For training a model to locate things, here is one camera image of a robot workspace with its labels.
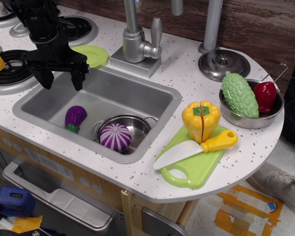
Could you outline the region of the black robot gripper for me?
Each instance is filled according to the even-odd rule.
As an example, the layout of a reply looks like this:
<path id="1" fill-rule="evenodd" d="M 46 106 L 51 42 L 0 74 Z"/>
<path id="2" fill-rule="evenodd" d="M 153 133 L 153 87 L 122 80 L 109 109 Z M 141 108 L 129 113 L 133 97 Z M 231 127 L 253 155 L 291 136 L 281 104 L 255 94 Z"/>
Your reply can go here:
<path id="1" fill-rule="evenodd" d="M 76 91 L 83 88 L 89 73 L 87 57 L 73 51 L 60 23 L 62 17 L 48 15 L 26 16 L 21 20 L 29 30 L 29 37 L 36 50 L 22 55 L 33 76 L 45 89 L 50 89 L 54 81 L 52 71 L 70 72 Z"/>

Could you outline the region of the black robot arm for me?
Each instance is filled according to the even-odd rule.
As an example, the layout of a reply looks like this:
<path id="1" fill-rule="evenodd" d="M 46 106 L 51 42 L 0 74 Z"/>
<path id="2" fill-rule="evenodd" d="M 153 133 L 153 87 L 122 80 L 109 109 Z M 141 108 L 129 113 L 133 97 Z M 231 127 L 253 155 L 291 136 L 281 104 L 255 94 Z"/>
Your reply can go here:
<path id="1" fill-rule="evenodd" d="M 56 3 L 52 0 L 13 0 L 11 8 L 28 28 L 29 37 L 37 47 L 22 54 L 33 76 L 46 89 L 54 81 L 53 72 L 69 72 L 75 90 L 83 88 L 89 73 L 87 57 L 73 51 L 63 36 Z"/>

